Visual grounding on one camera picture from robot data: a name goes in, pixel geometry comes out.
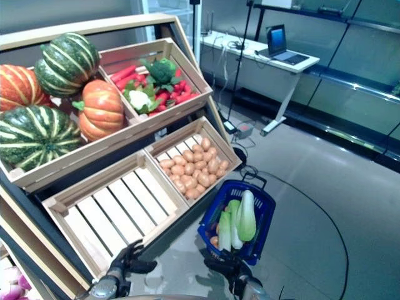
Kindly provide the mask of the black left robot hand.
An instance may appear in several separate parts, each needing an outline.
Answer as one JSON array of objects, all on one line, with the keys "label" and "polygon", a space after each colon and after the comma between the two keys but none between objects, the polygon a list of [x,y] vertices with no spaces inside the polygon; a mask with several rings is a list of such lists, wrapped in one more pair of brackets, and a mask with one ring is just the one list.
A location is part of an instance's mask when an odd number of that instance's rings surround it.
[{"label": "black left robot hand", "polygon": [[107,274],[119,274],[121,278],[126,277],[126,272],[136,274],[147,274],[153,271],[156,266],[156,261],[140,260],[140,255],[143,252],[143,239],[138,239],[122,249],[119,254],[113,259]]}]

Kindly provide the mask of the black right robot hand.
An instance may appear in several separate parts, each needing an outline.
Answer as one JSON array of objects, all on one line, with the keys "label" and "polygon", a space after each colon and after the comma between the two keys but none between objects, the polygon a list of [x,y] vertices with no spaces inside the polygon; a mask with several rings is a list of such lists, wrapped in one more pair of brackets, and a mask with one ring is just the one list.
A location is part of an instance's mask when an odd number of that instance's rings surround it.
[{"label": "black right robot hand", "polygon": [[223,249],[220,256],[211,256],[204,260],[205,265],[222,274],[228,281],[230,288],[239,281],[251,276],[251,270],[239,257]]}]

